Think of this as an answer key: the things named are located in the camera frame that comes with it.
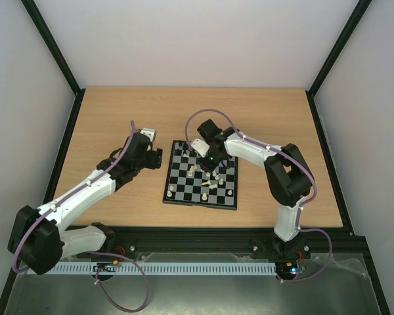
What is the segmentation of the black white chess board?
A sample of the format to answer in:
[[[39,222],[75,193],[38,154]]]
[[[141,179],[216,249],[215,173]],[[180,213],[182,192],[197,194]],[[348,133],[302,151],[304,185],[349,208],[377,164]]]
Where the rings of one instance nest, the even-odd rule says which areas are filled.
[[[186,142],[174,140],[171,146],[163,202],[175,205],[202,206],[236,210],[238,207],[238,159],[233,157],[230,167],[220,164],[213,172],[203,171],[197,164],[198,154],[187,149]],[[201,183],[211,181],[217,188],[209,189]]]

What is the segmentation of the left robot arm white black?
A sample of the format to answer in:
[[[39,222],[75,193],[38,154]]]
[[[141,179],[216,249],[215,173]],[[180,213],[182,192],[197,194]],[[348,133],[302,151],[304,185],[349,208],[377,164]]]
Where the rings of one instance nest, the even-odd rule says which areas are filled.
[[[36,274],[45,274],[66,257],[98,251],[112,238],[111,231],[95,223],[69,230],[71,223],[101,199],[131,182],[142,169],[158,169],[161,149],[154,150],[156,131],[133,131],[123,148],[114,150],[71,190],[37,208],[29,205],[16,214],[8,250]]]

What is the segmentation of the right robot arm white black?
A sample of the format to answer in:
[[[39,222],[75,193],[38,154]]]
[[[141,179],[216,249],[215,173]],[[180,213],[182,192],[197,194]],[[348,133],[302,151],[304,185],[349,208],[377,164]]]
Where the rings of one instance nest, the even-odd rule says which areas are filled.
[[[299,148],[294,144],[274,146],[229,127],[220,129],[212,120],[203,122],[197,131],[201,139],[190,146],[200,159],[203,170],[213,172],[228,158],[241,158],[265,170],[271,195],[278,203],[278,215],[272,247],[280,257],[294,253],[300,231],[300,216],[315,180]]]

